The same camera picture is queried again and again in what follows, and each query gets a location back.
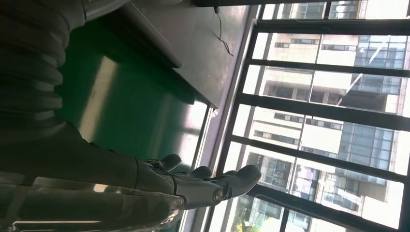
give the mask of gray surface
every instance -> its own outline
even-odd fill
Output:
[[[218,108],[235,57],[216,38],[219,20],[213,8],[194,7],[189,0],[174,5],[155,2],[134,0],[126,5],[127,14],[134,15],[137,26],[165,55],[182,65],[175,71]],[[222,38],[234,50],[243,34],[246,7],[221,7],[220,16]]]

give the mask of window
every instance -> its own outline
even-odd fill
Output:
[[[271,134],[271,133],[262,132],[258,130],[255,130],[254,135],[257,137],[271,139],[271,140],[275,140],[275,141],[282,142],[282,143],[293,144],[293,145],[299,144],[299,139],[294,139],[294,138],[283,136],[283,135]]]
[[[354,197],[345,198],[343,196],[358,196],[359,182],[347,179],[334,174],[326,175],[326,185],[323,192],[323,200],[342,206],[343,208],[357,211],[359,205],[353,201]]]
[[[296,99],[301,101],[307,101],[309,97],[309,91],[307,89],[298,89],[296,92]]]
[[[292,44],[319,44],[319,40],[314,39],[292,39]]]
[[[275,43],[275,47],[289,48],[289,43]]]
[[[296,17],[298,19],[321,19],[323,15],[324,2],[299,3]]]
[[[295,169],[292,195],[314,201],[319,184],[319,176],[320,171],[298,164]]]
[[[273,117],[275,119],[286,120],[286,121],[290,121],[290,122],[298,122],[298,123],[303,122],[303,117],[298,117],[298,116],[293,116],[293,115],[275,113],[275,116],[273,116]]]
[[[403,69],[406,36],[359,36],[355,66]]]
[[[351,82],[355,84],[353,90],[372,92],[372,93],[387,93],[399,94],[401,78],[392,76],[379,76],[364,74],[359,76],[355,74],[352,76]]]
[[[334,50],[334,51],[349,51],[355,52],[356,46],[348,46],[348,45],[322,45],[322,50]]]
[[[264,181],[277,187],[286,188],[292,164],[274,158],[268,158]]]
[[[293,95],[293,88],[276,87],[275,97],[292,98],[292,95]]]
[[[311,220],[312,218],[307,215],[295,211],[289,212],[288,222],[293,223],[294,225],[301,227],[305,230],[309,228]]]
[[[312,91],[311,102],[323,103],[324,92]]]
[[[319,150],[319,149],[314,149],[314,148],[305,147],[305,146],[302,146],[301,150],[306,151],[306,152],[310,152],[310,153],[313,153],[313,154],[316,154],[316,155],[320,155],[320,156],[327,156],[327,157],[330,157],[330,158],[337,158],[337,154],[332,153],[332,152],[328,152],[328,151],[322,151],[322,150]]]
[[[266,215],[268,217],[279,219],[280,214],[282,212],[282,208],[278,205],[261,201],[259,203],[258,211],[259,213]]]
[[[338,159],[388,170],[392,135],[392,130],[344,123]],[[338,174],[354,179],[366,179],[375,184],[385,184],[380,178],[368,179],[366,175],[352,175],[349,171],[339,171]]]
[[[306,124],[312,125],[312,126],[336,129],[336,130],[342,129],[342,124],[335,123],[335,122],[326,122],[326,121],[311,119],[311,118],[306,119]]]
[[[358,18],[358,10],[358,0],[334,1],[330,6],[329,19],[356,19]]]
[[[268,85],[268,96],[292,99],[293,88]]]

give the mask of apartment building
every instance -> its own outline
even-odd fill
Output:
[[[334,2],[329,18],[374,18],[372,10],[381,4]],[[281,4],[278,18],[320,19],[324,5]],[[407,36],[274,34],[268,59],[408,70],[408,43]],[[259,94],[410,116],[405,107],[409,91],[407,79],[399,77],[266,67]],[[410,151],[403,131],[263,108],[255,109],[249,138],[398,173],[405,172],[401,163],[408,163]],[[398,223],[401,202],[392,194],[402,189],[398,183],[254,147],[246,149],[245,157],[261,169],[265,186],[387,226]],[[254,225],[275,218],[280,223],[279,206],[249,197],[239,203],[249,207],[246,218]],[[374,213],[381,209],[393,212],[392,217]],[[288,223],[294,225],[292,232],[348,231],[293,211]]]

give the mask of cable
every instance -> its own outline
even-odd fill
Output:
[[[222,20],[220,18],[220,14],[219,14],[219,7],[214,7],[214,10],[215,10],[215,13],[217,14],[218,19],[219,19],[219,37],[217,36],[217,38],[218,38],[219,41],[221,41],[223,43],[223,45],[225,46],[225,49],[228,52],[228,54],[233,57],[234,55],[231,53],[228,43],[225,42],[222,39]]]

